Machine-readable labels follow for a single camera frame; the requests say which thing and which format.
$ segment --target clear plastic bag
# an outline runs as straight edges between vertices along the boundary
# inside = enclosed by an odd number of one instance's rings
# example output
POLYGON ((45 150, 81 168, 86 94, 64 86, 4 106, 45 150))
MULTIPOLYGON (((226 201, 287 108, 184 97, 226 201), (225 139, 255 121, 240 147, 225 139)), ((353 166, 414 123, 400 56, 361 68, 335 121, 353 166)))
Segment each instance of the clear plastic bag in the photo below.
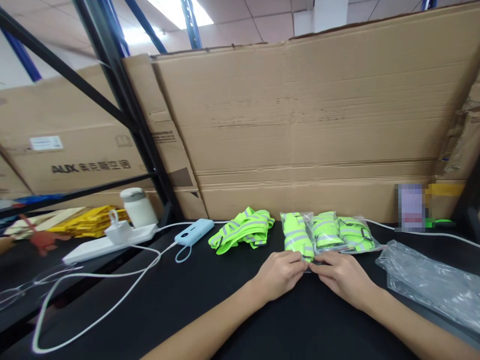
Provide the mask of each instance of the clear plastic bag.
POLYGON ((322 212, 312 219, 313 248, 315 254, 326 251, 345 251, 352 249, 340 235, 339 219, 335 211, 322 212))
POLYGON ((370 253, 387 247, 375 240, 362 216, 339 216, 337 219, 338 232, 346 247, 345 250, 340 250, 343 254, 370 253))
POLYGON ((312 231, 313 212, 280 213, 285 235, 285 250, 299 251, 303 261, 311 263, 315 257, 312 231))
POLYGON ((395 240, 375 261, 388 288, 480 333, 480 276, 434 261, 395 240))

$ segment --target person's left hand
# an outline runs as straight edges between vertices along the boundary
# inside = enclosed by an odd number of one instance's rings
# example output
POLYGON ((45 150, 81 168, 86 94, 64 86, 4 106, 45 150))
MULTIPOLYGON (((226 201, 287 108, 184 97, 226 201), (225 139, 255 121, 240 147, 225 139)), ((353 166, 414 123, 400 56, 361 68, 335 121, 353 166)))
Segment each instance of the person's left hand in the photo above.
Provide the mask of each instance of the person's left hand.
POLYGON ((294 288, 307 267, 300 251, 273 252, 250 280, 254 295, 264 303, 278 299, 294 288))

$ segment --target reflective vest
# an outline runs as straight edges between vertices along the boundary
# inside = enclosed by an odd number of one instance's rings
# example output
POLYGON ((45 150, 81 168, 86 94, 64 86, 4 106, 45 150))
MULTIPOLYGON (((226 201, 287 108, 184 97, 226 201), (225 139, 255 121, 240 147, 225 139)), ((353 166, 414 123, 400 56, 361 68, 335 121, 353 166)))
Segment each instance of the reflective vest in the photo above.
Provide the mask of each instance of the reflective vest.
POLYGON ((247 207, 212 236, 208 244, 212 249, 216 249, 218 255, 237 247, 241 242, 249 243, 256 249, 267 245, 268 231, 274 222, 267 210, 254 211, 247 207))
POLYGON ((323 212, 313 217, 313 236, 319 249, 344 243, 340 238, 339 222, 334 211, 323 212))
POLYGON ((285 250, 299 251, 304 261, 312 262, 315 257, 314 247, 307 234, 304 218, 299 212, 281 214, 281 217, 285 235, 285 250))
POLYGON ((356 251, 368 251, 375 247, 369 228, 361 221, 349 217, 338 217, 340 236, 347 246, 354 247, 356 251))

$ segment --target black tabletop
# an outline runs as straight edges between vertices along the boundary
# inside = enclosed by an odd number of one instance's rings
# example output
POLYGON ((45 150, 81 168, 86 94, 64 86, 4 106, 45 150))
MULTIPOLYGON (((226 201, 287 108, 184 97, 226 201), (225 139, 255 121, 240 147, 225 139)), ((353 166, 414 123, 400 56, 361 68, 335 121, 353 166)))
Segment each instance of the black tabletop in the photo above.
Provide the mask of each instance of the black tabletop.
MULTIPOLYGON (((184 226, 176 227, 150 247, 165 249, 184 226)), ((282 251, 282 226, 275 223, 268 245, 252 249, 241 243, 216 255, 207 240, 212 230, 192 249, 190 258, 175 263, 175 246, 151 269, 129 297, 106 319, 73 343, 47 355, 31 352, 32 334, 24 337, 2 359, 139 359, 156 345, 223 301, 251 279, 273 251, 282 251)), ((441 237, 396 233, 376 225, 373 235, 381 243, 396 239, 459 269, 480 275, 480 248, 441 237)), ((386 273, 374 261, 378 252, 356 255, 371 279, 386 288, 386 273)), ((146 267, 154 254, 143 251, 116 273, 146 267)), ((69 340, 98 319, 128 290, 136 277, 108 279, 59 310, 43 327, 40 347, 69 340)), ((478 334, 398 296, 422 316, 471 344, 478 334)), ((415 356, 388 330, 340 299, 315 274, 305 274, 296 287, 251 316, 215 355, 215 359, 410 359, 415 356)))
MULTIPOLYGON (((49 269, 56 268, 62 270, 62 258, 78 245, 88 240, 91 239, 72 238, 68 241, 57 241, 55 244, 58 248, 49 251, 45 257, 40 256, 37 248, 28 240, 20 241, 10 251, 0 256, 0 292, 30 282, 49 269)), ((87 273, 95 272, 116 260, 125 251, 126 249, 123 249, 85 261, 81 264, 84 266, 81 271, 87 273)), ((79 277, 63 281, 55 293, 56 297, 79 281, 81 281, 79 277)), ((36 286, 28 290, 15 303, 4 310, 0 310, 0 333, 20 321, 28 321, 35 316, 42 305, 41 296, 50 289, 50 286, 48 284, 36 286)))

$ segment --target ceiling light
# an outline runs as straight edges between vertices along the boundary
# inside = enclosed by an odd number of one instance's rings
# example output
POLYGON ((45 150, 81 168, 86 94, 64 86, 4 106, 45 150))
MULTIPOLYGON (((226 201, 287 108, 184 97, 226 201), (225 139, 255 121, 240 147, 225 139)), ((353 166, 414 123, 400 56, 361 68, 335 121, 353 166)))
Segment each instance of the ceiling light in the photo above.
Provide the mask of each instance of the ceiling light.
MULTIPOLYGON (((180 0, 148 0, 154 7, 156 7, 168 20, 174 23, 179 29, 186 29, 184 11, 182 10, 182 3, 180 0)), ((199 4, 197 0, 191 0, 193 5, 193 13, 197 26, 211 25, 214 22, 199 4)))
MULTIPOLYGON (((166 36, 161 30, 155 30, 155 34, 159 39, 166 36)), ((143 44, 151 41, 150 36, 143 29, 137 27, 124 29, 123 37, 128 45, 143 44)))

